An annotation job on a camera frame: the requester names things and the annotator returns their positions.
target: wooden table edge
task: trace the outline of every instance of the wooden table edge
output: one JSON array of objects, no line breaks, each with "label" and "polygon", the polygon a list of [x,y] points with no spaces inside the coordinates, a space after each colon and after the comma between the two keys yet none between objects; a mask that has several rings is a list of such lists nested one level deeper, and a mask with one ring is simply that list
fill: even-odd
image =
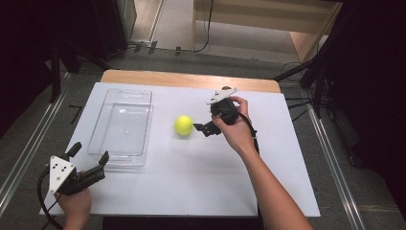
[{"label": "wooden table edge", "polygon": [[101,82],[208,89],[221,89],[223,86],[230,86],[241,91],[281,93],[279,84],[275,80],[154,71],[106,70],[101,77]]}]

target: wrist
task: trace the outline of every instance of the wrist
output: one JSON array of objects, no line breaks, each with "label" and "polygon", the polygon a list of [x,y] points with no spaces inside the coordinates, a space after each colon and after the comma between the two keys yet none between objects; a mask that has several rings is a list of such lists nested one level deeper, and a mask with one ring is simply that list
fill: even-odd
[{"label": "wrist", "polygon": [[258,152],[255,149],[254,145],[240,147],[237,150],[238,155],[245,161],[247,158],[251,158],[252,156],[258,156]]}]

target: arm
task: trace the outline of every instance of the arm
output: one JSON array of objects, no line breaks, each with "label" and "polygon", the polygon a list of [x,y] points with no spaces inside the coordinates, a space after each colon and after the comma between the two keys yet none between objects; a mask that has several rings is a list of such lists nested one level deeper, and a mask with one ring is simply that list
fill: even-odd
[{"label": "arm", "polygon": [[84,229],[90,216],[92,196],[89,189],[74,195],[62,195],[58,201],[66,215],[64,230]]},{"label": "arm", "polygon": [[[237,109],[248,118],[247,101],[240,97],[230,99],[239,104]],[[213,117],[213,121],[247,168],[265,226],[268,229],[313,229],[293,198],[260,158],[247,124],[241,118],[232,126],[224,124],[218,116]]]}]

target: gray carpet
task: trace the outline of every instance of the gray carpet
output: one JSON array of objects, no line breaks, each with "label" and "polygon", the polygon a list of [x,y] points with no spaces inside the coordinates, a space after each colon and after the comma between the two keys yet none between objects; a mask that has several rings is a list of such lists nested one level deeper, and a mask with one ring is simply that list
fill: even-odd
[{"label": "gray carpet", "polygon": [[[124,70],[178,72],[253,79],[270,79],[277,76],[282,68],[280,63],[230,57],[189,53],[183,53],[176,57],[173,52],[168,51],[155,51],[153,55],[149,55],[147,50],[142,50],[139,53],[131,51],[123,53],[107,61],[107,63],[112,68]],[[85,105],[94,83],[99,81],[102,76],[102,70],[93,63],[82,61],[81,65],[79,74],[73,76],[66,98],[36,151],[34,160],[16,189],[5,213],[0,218],[1,229],[40,229],[46,223],[46,219],[38,214],[39,203],[35,193],[37,179],[43,171],[44,165],[48,163],[49,157],[64,152],[75,130],[78,121],[73,124],[71,121],[74,119],[77,109],[70,107],[69,104]],[[302,90],[295,82],[299,77],[290,78],[293,81],[284,80],[281,82],[282,93],[285,97],[302,96]],[[50,93],[49,88],[45,90],[0,140],[0,182],[2,184],[44,113]],[[292,118],[302,113],[304,109],[305,106],[292,108],[290,110]],[[360,171],[350,165],[347,150],[337,128],[327,118],[325,111],[322,111],[322,115],[340,166],[350,184],[358,206],[363,210],[361,214],[367,228],[406,229],[406,223],[394,207],[394,202],[384,185],[384,181],[372,171]],[[294,122],[294,127],[322,214],[321,218],[311,218],[310,221],[315,229],[351,229],[308,114],[306,113]],[[102,218],[92,217],[87,229],[102,229]]]}]

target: metal frame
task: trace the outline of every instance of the metal frame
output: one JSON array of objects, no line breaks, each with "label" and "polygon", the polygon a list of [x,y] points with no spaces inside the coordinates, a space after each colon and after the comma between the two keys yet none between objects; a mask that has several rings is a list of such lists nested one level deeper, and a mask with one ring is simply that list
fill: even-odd
[{"label": "metal frame", "polygon": [[38,126],[36,127],[33,135],[31,136],[29,142],[27,143],[26,147],[20,154],[17,162],[15,163],[14,167],[12,168],[9,176],[7,177],[6,181],[4,182],[3,186],[0,189],[0,218],[3,216],[12,195],[14,194],[17,186],[19,185],[24,173],[30,166],[31,161],[33,160],[36,150],[39,147],[42,139],[44,138],[45,134],[49,126],[51,125],[52,121],[54,120],[57,111],[62,104],[67,88],[71,83],[71,74],[66,73],[61,82],[61,93],[59,97],[56,98],[54,103],[48,105],[44,115],[42,116],[41,121],[39,122]]},{"label": "metal frame", "polygon": [[[303,90],[303,93],[306,98],[311,98],[310,93],[308,93],[306,90]],[[364,221],[361,218],[361,214],[358,210],[355,200],[352,196],[350,187],[347,184],[346,178],[344,177],[340,165],[337,161],[337,158],[335,157],[335,153],[331,146],[331,143],[328,140],[322,119],[319,119],[317,117],[317,114],[313,108],[309,109],[309,115],[314,125],[314,129],[316,130],[317,136],[319,137],[320,145],[322,146],[323,152],[325,154],[328,163],[328,167],[331,171],[331,176],[334,180],[335,185],[337,186],[338,194],[341,197],[341,201],[343,202],[343,206],[344,209],[346,210],[352,229],[353,230],[367,229],[364,224]]]}]

